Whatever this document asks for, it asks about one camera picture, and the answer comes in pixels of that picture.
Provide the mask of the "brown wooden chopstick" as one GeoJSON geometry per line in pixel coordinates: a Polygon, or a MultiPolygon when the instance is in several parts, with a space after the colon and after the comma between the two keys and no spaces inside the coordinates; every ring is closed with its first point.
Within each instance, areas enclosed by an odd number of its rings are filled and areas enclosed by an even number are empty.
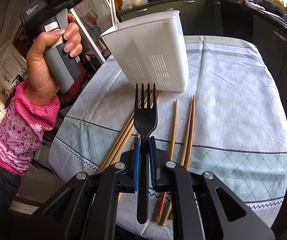
{"type": "MultiPolygon", "coordinates": [[[[172,129],[172,134],[171,134],[171,143],[170,143],[170,149],[169,149],[169,158],[170,160],[173,159],[173,151],[175,148],[175,139],[176,139],[176,126],[177,126],[177,114],[178,114],[178,100],[175,101],[175,113],[173,117],[173,129],[172,129]]],[[[158,204],[158,210],[156,214],[156,219],[155,221],[159,223],[162,218],[162,213],[163,213],[163,208],[164,208],[164,202],[166,199],[167,192],[163,192],[161,194],[159,204],[158,204]]]]}

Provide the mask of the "black plastic fork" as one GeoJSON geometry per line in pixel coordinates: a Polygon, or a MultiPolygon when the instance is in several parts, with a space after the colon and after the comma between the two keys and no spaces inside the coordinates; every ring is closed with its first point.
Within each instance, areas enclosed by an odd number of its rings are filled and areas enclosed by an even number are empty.
{"type": "Polygon", "coordinates": [[[140,135],[139,178],[137,191],[136,217],[139,224],[145,224],[148,219],[148,162],[150,154],[149,137],[156,129],[158,122],[156,88],[144,85],[135,93],[134,127],[140,135]]]}

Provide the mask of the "green kitchen cabinets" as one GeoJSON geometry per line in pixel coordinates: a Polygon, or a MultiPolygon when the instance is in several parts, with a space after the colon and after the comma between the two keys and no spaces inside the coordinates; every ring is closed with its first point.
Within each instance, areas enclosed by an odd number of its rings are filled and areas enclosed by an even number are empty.
{"type": "Polygon", "coordinates": [[[214,169],[279,237],[287,229],[287,21],[227,0],[182,0],[196,94],[192,167],[214,169]]]}

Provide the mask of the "glass sliding door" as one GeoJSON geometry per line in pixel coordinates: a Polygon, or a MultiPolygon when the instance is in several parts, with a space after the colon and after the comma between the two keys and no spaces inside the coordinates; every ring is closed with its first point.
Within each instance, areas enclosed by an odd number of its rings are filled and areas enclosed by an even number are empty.
{"type": "Polygon", "coordinates": [[[118,19],[111,18],[115,13],[114,0],[82,0],[69,12],[79,26],[83,61],[103,64],[109,57],[110,50],[101,35],[118,22],[118,19]]]}

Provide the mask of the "pink floral left sleeve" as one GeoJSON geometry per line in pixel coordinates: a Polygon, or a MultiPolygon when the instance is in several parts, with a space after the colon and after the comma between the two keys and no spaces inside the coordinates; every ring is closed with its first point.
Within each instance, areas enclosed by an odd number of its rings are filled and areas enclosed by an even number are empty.
{"type": "Polygon", "coordinates": [[[26,80],[18,84],[0,124],[0,166],[14,175],[26,174],[44,132],[54,128],[60,107],[58,96],[47,105],[31,103],[26,87],[26,80]]]}

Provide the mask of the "patterned grey tablecloth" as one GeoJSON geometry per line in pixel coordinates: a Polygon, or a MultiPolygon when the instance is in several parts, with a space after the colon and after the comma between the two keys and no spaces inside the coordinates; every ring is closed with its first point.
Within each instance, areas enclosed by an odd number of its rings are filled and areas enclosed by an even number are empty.
{"type": "MultiPolygon", "coordinates": [[[[189,81],[162,92],[156,145],[174,158],[184,148],[190,102],[195,125],[189,171],[210,171],[268,226],[287,189],[287,120],[275,81],[253,44],[235,38],[187,36],[189,81]]],[[[61,124],[49,162],[63,181],[94,174],[133,113],[135,88],[113,57],[99,68],[61,124]]]]}

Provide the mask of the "white plastic utensil holder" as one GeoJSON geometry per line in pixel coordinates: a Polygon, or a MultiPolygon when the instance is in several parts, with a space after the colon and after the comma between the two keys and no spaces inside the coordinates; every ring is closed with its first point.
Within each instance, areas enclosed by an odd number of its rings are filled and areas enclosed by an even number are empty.
{"type": "Polygon", "coordinates": [[[109,28],[101,38],[132,86],[186,90],[189,65],[179,11],[132,18],[109,28]]]}

